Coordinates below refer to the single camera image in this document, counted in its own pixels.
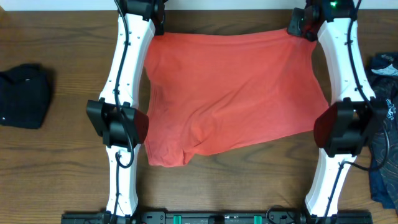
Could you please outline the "red orange t-shirt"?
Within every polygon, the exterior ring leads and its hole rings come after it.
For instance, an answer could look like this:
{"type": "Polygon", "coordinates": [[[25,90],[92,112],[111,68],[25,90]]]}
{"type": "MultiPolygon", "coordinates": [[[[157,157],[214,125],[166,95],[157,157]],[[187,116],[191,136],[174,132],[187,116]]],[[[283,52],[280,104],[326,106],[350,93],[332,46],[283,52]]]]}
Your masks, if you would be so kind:
{"type": "Polygon", "coordinates": [[[145,141],[152,166],[311,131],[328,102],[313,42],[285,29],[242,35],[166,33],[150,43],[145,141]]]}

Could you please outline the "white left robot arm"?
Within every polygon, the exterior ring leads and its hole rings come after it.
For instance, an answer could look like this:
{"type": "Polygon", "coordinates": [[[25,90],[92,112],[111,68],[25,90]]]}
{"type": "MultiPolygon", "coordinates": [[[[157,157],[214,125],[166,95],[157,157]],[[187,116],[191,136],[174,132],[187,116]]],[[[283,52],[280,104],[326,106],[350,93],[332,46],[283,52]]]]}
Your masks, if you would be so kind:
{"type": "Polygon", "coordinates": [[[118,38],[111,70],[97,100],[86,113],[102,138],[109,159],[109,199],[103,223],[134,223],[138,196],[137,156],[148,133],[149,118],[139,110],[139,87],[152,39],[164,34],[161,0],[116,1],[118,38]]]}

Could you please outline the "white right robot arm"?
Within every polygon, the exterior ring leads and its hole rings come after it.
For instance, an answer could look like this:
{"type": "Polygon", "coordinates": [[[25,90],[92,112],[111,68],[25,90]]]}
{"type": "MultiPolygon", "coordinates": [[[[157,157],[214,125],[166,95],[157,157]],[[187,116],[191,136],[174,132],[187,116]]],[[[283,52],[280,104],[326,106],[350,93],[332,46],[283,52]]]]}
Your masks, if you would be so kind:
{"type": "Polygon", "coordinates": [[[371,212],[339,211],[338,199],[350,167],[363,147],[384,130],[385,101],[376,98],[358,44],[358,11],[354,1],[309,0],[295,8],[287,32],[320,43],[331,84],[331,105],[315,121],[313,134],[319,157],[312,186],[297,223],[372,223],[371,212]]]}

